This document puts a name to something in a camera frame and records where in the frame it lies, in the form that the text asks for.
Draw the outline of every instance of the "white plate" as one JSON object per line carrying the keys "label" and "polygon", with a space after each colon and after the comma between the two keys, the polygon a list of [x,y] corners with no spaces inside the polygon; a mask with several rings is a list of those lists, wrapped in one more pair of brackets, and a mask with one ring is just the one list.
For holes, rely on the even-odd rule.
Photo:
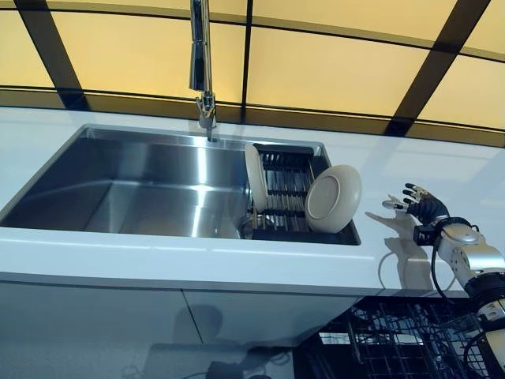
{"label": "white plate", "polygon": [[267,182],[258,150],[251,144],[245,146],[245,167],[256,210],[261,213],[267,207]]}
{"label": "white plate", "polygon": [[353,218],[361,200],[361,178],[354,167],[333,166],[310,186],[305,218],[313,231],[337,233]]}

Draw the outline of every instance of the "countertop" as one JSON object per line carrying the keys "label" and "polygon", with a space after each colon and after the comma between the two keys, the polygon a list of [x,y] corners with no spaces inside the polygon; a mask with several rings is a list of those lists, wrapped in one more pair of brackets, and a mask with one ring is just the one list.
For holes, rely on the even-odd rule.
{"label": "countertop", "polygon": [[[191,120],[0,107],[0,208],[86,123],[202,133]],[[412,222],[381,206],[406,182],[477,223],[505,252],[505,150],[350,133],[220,124],[217,135],[323,142],[332,164],[363,181],[353,220],[359,246],[0,227],[0,280],[40,283],[294,291],[336,295],[434,295],[431,250],[411,241]],[[437,260],[442,288],[461,295]]]}

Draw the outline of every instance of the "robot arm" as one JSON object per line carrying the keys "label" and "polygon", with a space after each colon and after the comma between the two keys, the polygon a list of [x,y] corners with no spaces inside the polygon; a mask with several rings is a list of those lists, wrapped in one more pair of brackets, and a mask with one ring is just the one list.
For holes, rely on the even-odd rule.
{"label": "robot arm", "polygon": [[414,184],[406,187],[403,193],[409,197],[404,202],[385,201],[383,206],[422,222],[414,228],[413,240],[419,246],[433,246],[432,277],[437,291],[446,297],[435,277],[438,252],[468,294],[485,332],[486,346],[481,350],[486,366],[505,373],[505,259],[486,243],[478,227],[461,217],[450,217],[447,207],[430,192]]}

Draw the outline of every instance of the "chrome faucet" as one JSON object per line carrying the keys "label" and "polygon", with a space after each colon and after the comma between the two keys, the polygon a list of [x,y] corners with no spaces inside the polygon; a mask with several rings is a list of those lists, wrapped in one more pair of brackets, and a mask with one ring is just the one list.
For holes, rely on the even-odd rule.
{"label": "chrome faucet", "polygon": [[211,71],[211,33],[208,16],[208,0],[190,0],[191,2],[191,72],[189,87],[202,91],[196,98],[200,116],[198,124],[207,130],[207,139],[212,140],[215,128],[215,94],[212,91]]}

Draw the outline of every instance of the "wire rack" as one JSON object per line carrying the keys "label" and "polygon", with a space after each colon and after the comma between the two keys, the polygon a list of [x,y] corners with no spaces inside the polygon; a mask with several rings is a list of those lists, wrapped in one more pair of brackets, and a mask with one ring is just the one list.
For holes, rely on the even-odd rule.
{"label": "wire rack", "polygon": [[308,159],[286,159],[278,152],[260,154],[267,183],[267,208],[259,215],[249,197],[249,212],[263,230],[310,232],[305,221],[305,198],[314,173]]}
{"label": "wire rack", "polygon": [[305,198],[315,177],[328,167],[311,148],[255,144],[267,184],[267,207],[258,213],[249,184],[248,215],[252,239],[358,245],[351,222],[336,234],[315,233],[305,220]]}
{"label": "wire rack", "polygon": [[478,321],[446,303],[372,302],[348,313],[355,357],[370,378],[490,377],[477,346],[462,361],[465,346],[480,331]]}

